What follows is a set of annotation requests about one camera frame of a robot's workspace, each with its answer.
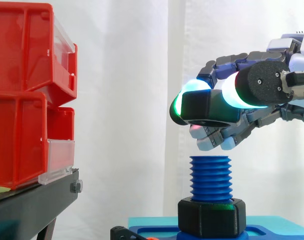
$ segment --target bolt thread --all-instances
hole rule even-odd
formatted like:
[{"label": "bolt thread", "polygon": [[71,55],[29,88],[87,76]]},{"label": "bolt thread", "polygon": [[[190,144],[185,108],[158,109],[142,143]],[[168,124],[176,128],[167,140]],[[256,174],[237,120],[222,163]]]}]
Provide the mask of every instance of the bolt thread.
[{"label": "bolt thread", "polygon": [[229,203],[233,195],[230,186],[227,156],[191,156],[192,200],[206,203]]}]

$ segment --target hex bolt head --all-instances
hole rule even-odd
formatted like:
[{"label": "hex bolt head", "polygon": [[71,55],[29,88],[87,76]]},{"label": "hex bolt head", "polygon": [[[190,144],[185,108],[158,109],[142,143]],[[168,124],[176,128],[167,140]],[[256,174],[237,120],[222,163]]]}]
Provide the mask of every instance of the hex bolt head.
[{"label": "hex bolt head", "polygon": [[79,194],[82,192],[82,190],[83,190],[83,181],[78,179],[74,182],[74,192]]}]

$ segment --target red storage bin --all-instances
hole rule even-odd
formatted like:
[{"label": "red storage bin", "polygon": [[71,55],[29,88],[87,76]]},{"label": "red storage bin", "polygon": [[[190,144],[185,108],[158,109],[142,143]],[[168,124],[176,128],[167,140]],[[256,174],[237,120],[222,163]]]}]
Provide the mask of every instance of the red storage bin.
[{"label": "red storage bin", "polygon": [[0,92],[0,187],[70,174],[73,138],[73,109],[48,108],[41,92]]},{"label": "red storage bin", "polygon": [[50,105],[76,98],[77,46],[46,3],[0,2],[0,91],[38,91]]}]

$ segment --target metal bracket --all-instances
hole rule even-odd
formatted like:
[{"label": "metal bracket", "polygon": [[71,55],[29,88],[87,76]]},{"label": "metal bracket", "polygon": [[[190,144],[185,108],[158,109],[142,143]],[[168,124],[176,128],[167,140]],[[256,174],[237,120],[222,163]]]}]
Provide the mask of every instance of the metal bracket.
[{"label": "metal bracket", "polygon": [[123,226],[115,226],[111,229],[111,240],[131,240],[133,239],[131,237],[136,237],[137,240],[147,240]]}]

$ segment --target white curtain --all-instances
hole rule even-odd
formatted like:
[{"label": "white curtain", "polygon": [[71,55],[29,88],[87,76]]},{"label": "white curtain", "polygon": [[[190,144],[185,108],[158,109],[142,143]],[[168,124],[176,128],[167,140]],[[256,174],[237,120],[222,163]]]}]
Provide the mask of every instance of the white curtain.
[{"label": "white curtain", "polygon": [[67,105],[84,183],[53,240],[109,239],[129,217],[163,213],[167,1],[47,2],[78,45],[78,96]]},{"label": "white curtain", "polygon": [[207,61],[264,51],[269,40],[304,30],[304,0],[47,2],[78,44],[78,98],[68,106],[84,182],[57,218],[54,240],[109,239],[128,217],[176,215],[190,195],[191,155],[230,156],[233,193],[249,215],[304,225],[303,123],[279,120],[235,150],[199,152],[188,127],[167,114]]},{"label": "white curtain", "polygon": [[[184,26],[170,29],[177,20]],[[181,85],[195,78],[207,61],[265,51],[271,39],[303,31],[304,0],[169,0],[168,26],[171,102]],[[228,155],[232,159],[232,193],[245,201],[247,215],[278,215],[304,225],[303,122],[277,120],[253,130],[231,151],[217,147],[200,152],[189,128],[177,127],[167,119],[165,215],[176,215],[176,202],[191,195],[189,156],[193,155]]]}]

